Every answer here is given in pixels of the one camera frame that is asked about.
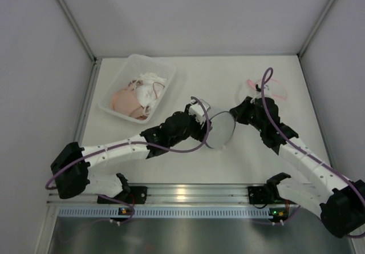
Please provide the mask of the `blue-trimmed mesh laundry bag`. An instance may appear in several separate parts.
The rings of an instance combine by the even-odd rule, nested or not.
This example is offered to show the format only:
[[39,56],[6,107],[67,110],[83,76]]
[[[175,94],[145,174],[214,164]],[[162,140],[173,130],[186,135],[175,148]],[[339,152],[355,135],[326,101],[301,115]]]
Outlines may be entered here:
[[229,111],[213,111],[209,121],[210,131],[205,144],[211,149],[222,148],[232,138],[236,121]]

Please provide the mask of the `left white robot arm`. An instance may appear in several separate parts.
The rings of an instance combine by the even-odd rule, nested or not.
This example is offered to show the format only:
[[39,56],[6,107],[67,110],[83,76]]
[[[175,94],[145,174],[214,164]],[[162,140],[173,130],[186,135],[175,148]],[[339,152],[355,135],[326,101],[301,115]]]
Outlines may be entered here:
[[209,110],[207,102],[192,100],[184,111],[174,112],[160,125],[126,140],[88,147],[71,142],[51,164],[53,177],[46,189],[57,190],[62,200],[93,194],[124,201],[131,189],[119,171],[121,164],[155,158],[167,152],[181,154],[183,151],[175,146],[188,138],[203,145],[209,135]]

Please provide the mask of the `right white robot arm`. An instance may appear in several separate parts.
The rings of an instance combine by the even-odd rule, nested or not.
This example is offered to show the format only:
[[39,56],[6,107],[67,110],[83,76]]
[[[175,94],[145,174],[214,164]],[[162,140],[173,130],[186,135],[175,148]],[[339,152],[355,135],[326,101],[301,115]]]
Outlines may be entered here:
[[350,236],[364,225],[364,181],[352,181],[320,160],[299,135],[280,121],[272,98],[250,96],[229,111],[239,124],[258,130],[264,145],[289,162],[309,184],[284,172],[264,185],[270,201],[292,201],[318,217],[335,237]]

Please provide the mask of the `pink-trimmed mesh laundry bag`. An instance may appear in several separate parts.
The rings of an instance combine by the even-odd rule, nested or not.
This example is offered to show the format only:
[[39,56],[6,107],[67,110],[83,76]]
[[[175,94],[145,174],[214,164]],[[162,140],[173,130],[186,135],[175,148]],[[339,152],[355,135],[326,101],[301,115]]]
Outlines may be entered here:
[[[238,86],[238,89],[234,95],[235,102],[242,102],[247,96],[252,98],[260,98],[261,94],[258,89],[261,87],[261,80],[247,79],[244,83]],[[287,91],[283,85],[275,80],[270,79],[265,84],[265,96],[274,99],[277,103],[285,103],[287,101]]]

